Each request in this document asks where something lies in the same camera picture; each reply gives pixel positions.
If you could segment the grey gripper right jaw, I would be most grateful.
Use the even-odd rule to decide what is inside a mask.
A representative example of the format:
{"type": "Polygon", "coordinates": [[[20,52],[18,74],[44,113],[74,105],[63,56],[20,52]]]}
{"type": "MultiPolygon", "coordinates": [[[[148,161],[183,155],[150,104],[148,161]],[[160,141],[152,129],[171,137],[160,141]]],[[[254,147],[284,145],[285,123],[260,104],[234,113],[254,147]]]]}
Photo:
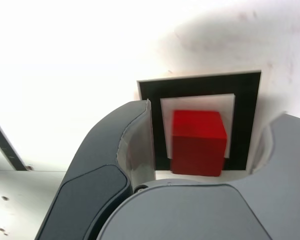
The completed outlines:
{"type": "Polygon", "coordinates": [[[125,200],[100,240],[300,240],[300,118],[269,129],[270,159],[223,184],[165,179],[125,200]]]}

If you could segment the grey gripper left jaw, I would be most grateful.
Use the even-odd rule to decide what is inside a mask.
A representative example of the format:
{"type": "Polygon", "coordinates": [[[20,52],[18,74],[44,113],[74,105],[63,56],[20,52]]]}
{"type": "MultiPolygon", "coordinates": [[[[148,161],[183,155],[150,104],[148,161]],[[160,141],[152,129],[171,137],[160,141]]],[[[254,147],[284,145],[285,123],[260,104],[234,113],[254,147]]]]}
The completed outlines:
{"type": "Polygon", "coordinates": [[[36,238],[94,240],[134,189],[155,177],[151,102],[131,101],[88,132],[36,238]]]}

